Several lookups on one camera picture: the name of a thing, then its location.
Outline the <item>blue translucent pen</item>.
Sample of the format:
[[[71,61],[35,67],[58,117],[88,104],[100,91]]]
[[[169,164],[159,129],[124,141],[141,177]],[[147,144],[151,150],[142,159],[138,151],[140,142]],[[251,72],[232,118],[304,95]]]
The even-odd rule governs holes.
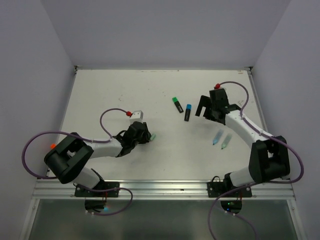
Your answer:
[[[212,144],[213,144],[213,145],[216,145],[216,144],[220,141],[223,133],[224,133],[224,130],[223,130],[223,129],[220,129],[220,130],[216,133],[215,137],[214,137],[213,140],[212,140]]]

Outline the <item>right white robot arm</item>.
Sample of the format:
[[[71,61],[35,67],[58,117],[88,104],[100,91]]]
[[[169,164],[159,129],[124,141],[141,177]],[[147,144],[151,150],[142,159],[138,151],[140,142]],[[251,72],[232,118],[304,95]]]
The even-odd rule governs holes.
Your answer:
[[[196,109],[196,116],[220,123],[232,129],[250,147],[248,166],[225,174],[223,192],[235,196],[241,186],[261,184],[289,175],[290,161],[286,140],[264,132],[252,121],[247,120],[237,104],[230,104],[223,88],[214,89],[209,96],[202,95]]]

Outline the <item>green translucent pen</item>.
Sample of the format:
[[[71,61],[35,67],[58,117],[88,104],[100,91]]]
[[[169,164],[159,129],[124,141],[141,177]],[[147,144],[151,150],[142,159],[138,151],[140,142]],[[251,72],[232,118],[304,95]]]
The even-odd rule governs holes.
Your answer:
[[[222,150],[225,149],[228,146],[228,144],[229,144],[231,139],[232,139],[232,134],[228,133],[226,135],[225,139],[223,140],[222,144],[221,144],[221,149]]]

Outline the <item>green-capped black highlighter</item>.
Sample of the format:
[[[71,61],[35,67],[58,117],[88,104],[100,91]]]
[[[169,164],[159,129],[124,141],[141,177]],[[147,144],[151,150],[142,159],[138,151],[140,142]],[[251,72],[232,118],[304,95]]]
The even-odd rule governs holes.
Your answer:
[[[173,98],[172,98],[172,101],[173,101],[175,107],[177,108],[178,112],[179,112],[179,113],[183,113],[184,110],[183,110],[183,108],[182,108],[179,100],[178,100],[176,97],[173,97]]]

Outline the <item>blue-capped black highlighter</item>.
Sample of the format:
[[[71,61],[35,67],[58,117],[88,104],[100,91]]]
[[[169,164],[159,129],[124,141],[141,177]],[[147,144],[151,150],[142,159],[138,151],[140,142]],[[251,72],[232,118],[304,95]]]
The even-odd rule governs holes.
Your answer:
[[[187,104],[185,109],[184,121],[188,122],[190,120],[192,105]]]

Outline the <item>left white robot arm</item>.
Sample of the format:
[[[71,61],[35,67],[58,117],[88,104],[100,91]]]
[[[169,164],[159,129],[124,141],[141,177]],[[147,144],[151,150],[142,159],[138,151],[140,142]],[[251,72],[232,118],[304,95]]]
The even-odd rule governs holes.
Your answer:
[[[44,162],[61,184],[74,183],[86,187],[92,196],[103,193],[102,177],[86,164],[90,159],[102,157],[119,158],[128,155],[137,145],[151,140],[146,122],[133,122],[124,133],[111,140],[97,140],[86,143],[73,132],[65,137],[44,157]]]

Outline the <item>light green pen cap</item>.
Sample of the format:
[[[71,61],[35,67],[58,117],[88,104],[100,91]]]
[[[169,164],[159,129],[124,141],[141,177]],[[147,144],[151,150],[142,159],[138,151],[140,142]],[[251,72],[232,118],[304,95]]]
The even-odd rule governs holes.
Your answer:
[[[153,133],[153,134],[150,136],[150,141],[153,141],[153,140],[155,139],[155,137],[156,137],[156,134]]]

